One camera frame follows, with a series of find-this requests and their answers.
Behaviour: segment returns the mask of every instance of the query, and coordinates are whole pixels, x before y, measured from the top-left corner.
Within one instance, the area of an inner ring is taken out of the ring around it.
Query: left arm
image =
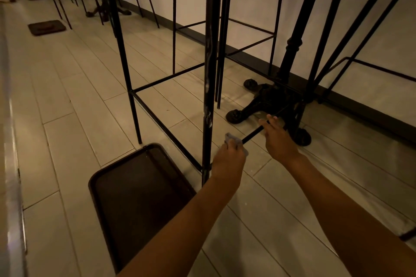
[[[212,176],[130,261],[119,277],[186,277],[221,211],[238,189],[245,154],[233,140],[213,160]]]

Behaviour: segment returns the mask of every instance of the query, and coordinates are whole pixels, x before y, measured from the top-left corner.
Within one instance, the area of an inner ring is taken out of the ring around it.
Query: black baseboard
[[[130,2],[121,0],[121,6],[132,12],[138,13],[138,6],[133,5]],[[146,9],[142,8],[143,15],[151,21],[154,21],[153,13]],[[157,15],[157,19],[161,26],[164,26],[170,30],[173,30],[173,22],[169,19]],[[205,44],[205,35],[190,28],[181,29],[178,33],[204,45]],[[231,46],[227,45],[226,52],[231,53],[237,50]],[[236,55],[233,55],[233,58],[244,67],[262,75],[270,80],[274,80],[273,77],[267,75],[269,63],[254,57],[250,54],[241,52]],[[276,75],[279,70],[278,66],[272,66],[272,75]],[[307,79],[304,79],[300,76],[297,76],[293,73],[290,73],[288,86],[300,93],[304,92],[306,87]],[[322,96],[325,88],[318,86],[315,90],[316,98]],[[402,142],[410,144],[412,146],[416,145],[416,127],[411,126],[405,122],[402,122],[394,117],[388,116],[382,112],[379,112],[375,109],[372,109],[369,106],[361,104],[357,101],[354,101],[348,97],[345,97],[339,93],[332,91],[329,96],[324,101],[325,104],[336,108],[341,111],[343,114],[350,116],[364,124],[371,124],[372,128],[381,131],[384,134],[389,135],[390,137],[399,139]]]

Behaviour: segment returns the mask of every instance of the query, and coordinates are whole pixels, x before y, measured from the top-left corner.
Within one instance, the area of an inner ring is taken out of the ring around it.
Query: hand
[[[266,149],[273,159],[285,166],[299,157],[299,151],[289,134],[279,126],[278,118],[269,114],[267,119],[270,124],[259,120],[266,131]]]
[[[231,197],[240,187],[245,154],[242,144],[237,145],[233,139],[224,143],[212,162],[210,180],[216,181]]]

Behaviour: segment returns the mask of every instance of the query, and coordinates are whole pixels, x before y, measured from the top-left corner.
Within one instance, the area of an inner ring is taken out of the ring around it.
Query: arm
[[[276,117],[268,115],[268,120],[260,120],[268,152],[299,184],[350,274],[416,276],[416,253],[300,154]]]
[[[211,178],[130,261],[119,277],[186,277],[221,211],[240,186],[245,154],[234,140],[222,145]]]

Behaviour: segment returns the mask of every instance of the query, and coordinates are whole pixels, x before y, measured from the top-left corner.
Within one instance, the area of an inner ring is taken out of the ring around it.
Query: cleaning cloth
[[[228,144],[228,141],[230,139],[234,139],[234,141],[236,142],[237,145],[242,145],[242,140],[240,138],[237,138],[236,136],[233,136],[231,133],[226,133],[226,141],[225,141],[225,143]],[[243,148],[243,150],[244,150],[245,156],[248,156],[248,151],[245,148]]]

